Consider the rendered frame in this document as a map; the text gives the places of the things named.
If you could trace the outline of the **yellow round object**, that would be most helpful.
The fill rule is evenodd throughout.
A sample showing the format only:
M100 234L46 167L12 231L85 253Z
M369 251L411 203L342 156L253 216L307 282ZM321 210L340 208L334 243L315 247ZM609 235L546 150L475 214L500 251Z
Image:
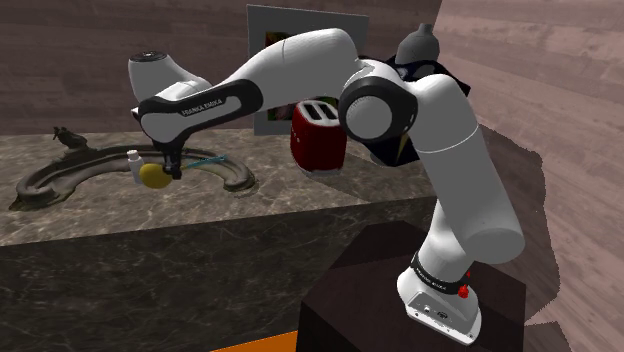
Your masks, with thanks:
M144 186L151 189L163 189L173 180L172 176L165 173L163 166L156 163L146 163L139 169L139 178Z

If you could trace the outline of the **blue thin brush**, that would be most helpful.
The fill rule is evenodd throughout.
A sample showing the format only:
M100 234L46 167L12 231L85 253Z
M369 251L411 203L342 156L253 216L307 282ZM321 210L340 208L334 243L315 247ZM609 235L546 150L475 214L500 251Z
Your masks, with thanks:
M220 163L226 160L227 160L227 155L218 155L218 156L203 158L197 161L190 162L186 165L181 166L181 169L186 170L186 169L191 169L191 168L197 168L203 165Z

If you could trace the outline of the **small white bottle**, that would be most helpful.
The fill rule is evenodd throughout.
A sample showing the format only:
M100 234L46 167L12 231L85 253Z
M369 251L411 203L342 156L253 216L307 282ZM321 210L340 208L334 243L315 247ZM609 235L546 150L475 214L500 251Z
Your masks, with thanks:
M129 165L129 168L130 168L130 171L132 173L135 183L141 184L142 180L140 178L140 170L141 170L141 167L144 165L143 158L139 155L138 151L135 149L128 150L127 157L128 157L127 159L128 165Z

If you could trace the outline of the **dark curved sink basin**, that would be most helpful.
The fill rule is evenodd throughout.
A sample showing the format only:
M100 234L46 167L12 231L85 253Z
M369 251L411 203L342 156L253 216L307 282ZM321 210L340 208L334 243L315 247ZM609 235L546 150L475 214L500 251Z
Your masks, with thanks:
M146 163L163 165L162 154L148 144L118 145L89 148L85 151L66 151L48 165L25 175L16 185L16 199L9 206L12 211L32 211L52 206L69 198L85 180L104 173L129 172L128 150L137 150ZM182 151L182 166L218 154L197 148ZM223 188L239 192L254 186L256 178L242 162L227 156L227 160L197 168L222 178Z

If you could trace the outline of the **dark faucet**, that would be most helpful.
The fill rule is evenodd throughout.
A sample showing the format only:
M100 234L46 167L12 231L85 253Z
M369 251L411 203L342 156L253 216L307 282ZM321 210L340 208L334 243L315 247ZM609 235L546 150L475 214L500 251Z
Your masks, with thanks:
M88 140L77 133L69 131L66 127L54 127L53 139L57 139L72 152L89 150Z

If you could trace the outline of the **red toaster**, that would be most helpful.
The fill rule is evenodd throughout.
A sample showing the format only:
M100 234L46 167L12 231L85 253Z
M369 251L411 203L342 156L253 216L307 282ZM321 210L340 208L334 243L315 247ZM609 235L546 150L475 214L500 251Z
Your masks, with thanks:
M342 169L347 136L337 110L324 101L299 102L291 121L290 150L297 166L308 173Z

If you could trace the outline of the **dark robot stand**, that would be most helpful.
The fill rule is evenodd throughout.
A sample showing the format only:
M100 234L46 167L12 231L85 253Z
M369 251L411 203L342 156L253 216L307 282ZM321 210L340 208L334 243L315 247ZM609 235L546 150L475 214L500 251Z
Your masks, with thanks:
M489 265L470 268L482 312L472 345L407 316L396 280L425 235L403 221L365 227L304 297L296 352L523 352L526 287Z

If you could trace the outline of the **grey round vase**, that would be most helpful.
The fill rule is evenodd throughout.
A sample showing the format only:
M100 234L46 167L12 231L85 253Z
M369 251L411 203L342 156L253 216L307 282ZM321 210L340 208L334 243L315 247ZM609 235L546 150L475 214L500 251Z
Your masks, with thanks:
M403 65L421 60L436 61L439 54L440 45L433 34L433 25L421 23L416 31L400 42L394 62Z

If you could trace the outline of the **grey framed wall picture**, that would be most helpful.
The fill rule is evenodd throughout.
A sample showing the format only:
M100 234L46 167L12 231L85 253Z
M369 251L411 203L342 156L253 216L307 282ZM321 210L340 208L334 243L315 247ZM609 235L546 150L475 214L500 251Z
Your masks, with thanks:
M265 48L267 32L295 35L318 29L340 28L351 36L359 51L366 44L369 24L366 15L253 4L248 4L246 9L249 57Z

